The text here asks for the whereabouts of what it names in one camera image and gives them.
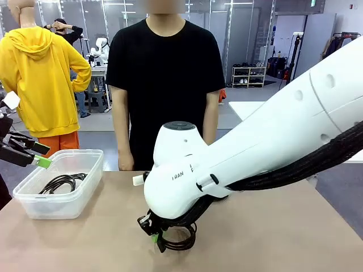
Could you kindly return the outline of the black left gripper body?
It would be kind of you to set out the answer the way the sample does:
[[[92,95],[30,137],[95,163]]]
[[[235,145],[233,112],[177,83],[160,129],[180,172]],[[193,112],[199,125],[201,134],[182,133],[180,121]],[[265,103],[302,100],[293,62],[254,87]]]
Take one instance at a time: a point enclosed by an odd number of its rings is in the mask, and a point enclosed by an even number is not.
[[[13,119],[3,116],[0,119],[0,140],[3,141],[4,137],[9,133],[12,127]]]

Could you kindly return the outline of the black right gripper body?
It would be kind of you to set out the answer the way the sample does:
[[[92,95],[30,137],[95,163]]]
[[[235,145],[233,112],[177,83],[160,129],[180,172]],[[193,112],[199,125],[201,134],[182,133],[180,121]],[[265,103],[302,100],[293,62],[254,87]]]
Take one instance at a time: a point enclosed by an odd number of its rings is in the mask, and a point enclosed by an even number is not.
[[[146,215],[139,217],[137,222],[148,236],[157,235],[161,232],[160,218],[151,210],[148,210]]]

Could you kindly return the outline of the person right hand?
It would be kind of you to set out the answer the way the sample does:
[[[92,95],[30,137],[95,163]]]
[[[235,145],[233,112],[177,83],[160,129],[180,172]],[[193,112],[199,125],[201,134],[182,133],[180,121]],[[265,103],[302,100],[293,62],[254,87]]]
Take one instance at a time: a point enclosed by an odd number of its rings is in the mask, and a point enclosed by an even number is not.
[[[120,171],[132,171],[134,159],[130,151],[118,150],[118,167]]]

